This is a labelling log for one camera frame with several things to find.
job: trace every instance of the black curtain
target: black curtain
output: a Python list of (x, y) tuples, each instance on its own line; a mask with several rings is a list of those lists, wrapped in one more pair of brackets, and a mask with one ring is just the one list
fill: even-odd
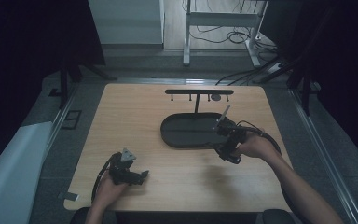
[(317, 51), (319, 100), (358, 147), (358, 1), (340, 1)]
[(0, 154), (62, 62), (104, 64), (88, 1), (0, 0)]

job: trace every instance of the white wall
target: white wall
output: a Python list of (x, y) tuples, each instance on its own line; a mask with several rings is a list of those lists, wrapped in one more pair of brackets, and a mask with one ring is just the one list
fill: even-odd
[(163, 0), (89, 0), (101, 44), (162, 44)]

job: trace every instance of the tabletop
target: tabletop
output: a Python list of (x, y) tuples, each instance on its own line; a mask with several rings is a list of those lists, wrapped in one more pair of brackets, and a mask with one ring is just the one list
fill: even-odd
[(161, 122), (171, 114), (192, 113), (195, 96), (166, 94), (166, 90), (233, 90), (228, 100), (200, 96), (199, 113), (223, 113), (235, 122), (262, 127), (290, 163), (279, 129), (261, 87), (108, 84), (91, 124), (68, 192), (78, 194), (64, 207), (91, 205), (92, 188), (103, 165), (125, 147), (137, 159), (131, 171), (149, 170), (143, 185), (128, 187), (110, 207), (116, 211), (261, 212), (290, 211), (275, 174), (260, 159), (242, 156), (240, 164), (219, 158), (213, 149), (174, 148), (161, 139)]

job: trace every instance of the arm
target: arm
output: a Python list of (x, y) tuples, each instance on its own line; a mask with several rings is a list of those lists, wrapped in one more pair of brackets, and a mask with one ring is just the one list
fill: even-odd
[(336, 211), (305, 182), (283, 159), (269, 140), (249, 133), (235, 156), (244, 154), (265, 161), (278, 177), (283, 189), (298, 211), (311, 223), (343, 223)]
[(128, 184), (115, 185), (108, 171), (105, 171), (94, 202), (87, 213), (86, 224), (103, 223), (103, 214), (106, 208), (114, 203)]

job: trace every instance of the person's right hand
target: person's right hand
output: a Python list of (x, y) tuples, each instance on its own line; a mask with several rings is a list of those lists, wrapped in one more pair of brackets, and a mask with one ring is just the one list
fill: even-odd
[(252, 158), (260, 158), (264, 161), (280, 156), (269, 140), (260, 137), (256, 133), (249, 132), (246, 134), (245, 142), (238, 145), (237, 150), (232, 153), (233, 156), (237, 157), (241, 154)]

